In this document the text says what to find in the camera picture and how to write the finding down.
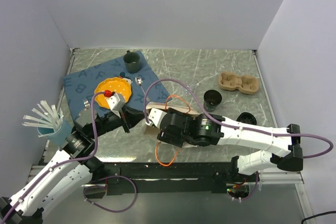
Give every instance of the light blue container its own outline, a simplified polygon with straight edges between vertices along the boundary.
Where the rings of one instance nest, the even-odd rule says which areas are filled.
[[[65,142],[67,136],[71,134],[71,130],[72,126],[64,119],[61,128],[59,128],[59,130],[56,132],[49,128],[37,128],[37,132],[40,135],[53,133],[52,135],[46,136],[45,138],[52,141],[54,144],[57,144],[58,146],[61,146]]]

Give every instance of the yellow plate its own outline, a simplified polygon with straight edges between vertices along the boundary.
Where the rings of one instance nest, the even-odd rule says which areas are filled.
[[[100,91],[105,91],[106,89],[122,94],[126,102],[128,102],[132,94],[131,85],[126,80],[123,80],[119,77],[108,78],[105,81],[102,81],[98,84],[94,92],[98,93]],[[95,101],[99,104],[99,106],[110,109],[106,101],[106,97],[104,97],[103,95],[97,96],[95,98]]]

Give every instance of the gray marble surface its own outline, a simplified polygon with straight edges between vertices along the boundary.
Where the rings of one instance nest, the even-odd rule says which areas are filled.
[[[238,75],[250,74],[259,78],[259,72],[250,50],[198,50],[198,49],[133,49],[141,50],[152,70],[159,78],[174,78],[189,85],[198,99],[203,102],[203,94],[208,89],[218,90],[223,97],[222,103],[214,114],[237,119],[242,112],[252,113],[262,126],[274,126],[265,89],[260,85],[255,95],[242,94],[239,91],[224,91],[218,87],[218,74],[231,71]],[[126,49],[76,49],[71,72],[77,72],[124,55]],[[170,94],[180,95],[194,109],[200,112],[191,95],[177,83],[164,82]],[[176,99],[172,104],[183,105]],[[65,118],[72,122],[65,96],[61,108]],[[138,124],[131,133],[122,128],[99,137],[99,149],[96,156],[104,162],[155,162],[156,141],[144,136]],[[177,147],[160,145],[159,157],[168,162],[174,156]],[[230,161],[233,156],[247,155],[256,150],[240,146],[208,146],[183,148],[177,156],[177,162],[220,162]]]

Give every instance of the silver spoon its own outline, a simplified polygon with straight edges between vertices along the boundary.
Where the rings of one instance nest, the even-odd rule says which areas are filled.
[[[141,84],[142,84],[142,79],[141,79],[140,77],[135,77],[134,79],[135,79],[136,84],[139,85],[140,88],[142,89],[143,94],[146,94],[145,91],[143,90],[142,86],[141,86]]]

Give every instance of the red object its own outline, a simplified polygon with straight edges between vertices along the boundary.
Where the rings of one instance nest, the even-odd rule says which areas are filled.
[[[105,92],[104,92],[104,96],[105,97],[111,97],[111,96],[113,96],[114,95],[114,92],[112,92],[112,91],[110,91],[110,90],[105,90]]]

